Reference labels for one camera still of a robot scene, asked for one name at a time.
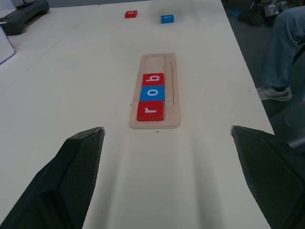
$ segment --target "red block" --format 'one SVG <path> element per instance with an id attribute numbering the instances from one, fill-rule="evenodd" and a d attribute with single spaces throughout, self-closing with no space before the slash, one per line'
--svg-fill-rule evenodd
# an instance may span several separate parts
<path id="1" fill-rule="evenodd" d="M 142 86 L 158 86 L 164 85 L 163 73 L 149 73 L 143 75 Z"/>
<path id="2" fill-rule="evenodd" d="M 125 18 L 135 18 L 138 15 L 138 11 L 134 10 L 134 11 L 127 11 L 125 13 Z"/>
<path id="3" fill-rule="evenodd" d="M 164 120 L 164 105 L 163 101 L 145 101 L 139 102 L 137 121 L 163 121 Z"/>

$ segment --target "blue jeans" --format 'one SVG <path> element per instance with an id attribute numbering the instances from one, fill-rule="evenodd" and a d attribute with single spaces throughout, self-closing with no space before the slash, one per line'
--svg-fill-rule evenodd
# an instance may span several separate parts
<path id="1" fill-rule="evenodd" d="M 284 11 L 274 23 L 260 87 L 285 87 L 289 84 L 288 77 L 298 44 L 305 38 L 305 6 Z"/>

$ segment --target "blue block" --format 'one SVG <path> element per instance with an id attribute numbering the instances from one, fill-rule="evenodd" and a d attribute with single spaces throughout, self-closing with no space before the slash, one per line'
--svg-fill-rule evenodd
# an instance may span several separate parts
<path id="1" fill-rule="evenodd" d="M 164 86 L 143 86 L 140 101 L 163 101 L 165 102 Z"/>
<path id="2" fill-rule="evenodd" d="M 164 23 L 173 23 L 173 15 L 162 15 L 161 16 L 161 24 Z"/>

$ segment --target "wooden tray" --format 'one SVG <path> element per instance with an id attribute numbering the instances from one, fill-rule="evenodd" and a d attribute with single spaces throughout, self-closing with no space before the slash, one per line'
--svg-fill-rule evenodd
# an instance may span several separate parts
<path id="1" fill-rule="evenodd" d="M 138 103 L 143 74 L 164 73 L 165 77 L 165 115 L 163 121 L 137 121 Z M 135 85 L 129 125 L 135 129 L 166 129 L 180 126 L 181 113 L 178 89 L 176 56 L 174 53 L 143 55 L 140 61 L 138 78 Z"/>

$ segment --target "sneaker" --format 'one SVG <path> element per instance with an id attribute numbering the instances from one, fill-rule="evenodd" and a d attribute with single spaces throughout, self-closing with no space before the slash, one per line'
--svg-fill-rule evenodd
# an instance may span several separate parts
<path id="1" fill-rule="evenodd" d="M 278 92 L 273 87 L 257 88 L 257 93 L 261 100 L 275 100 L 280 102 L 288 102 L 292 98 L 290 86 L 286 87 L 284 91 Z"/>

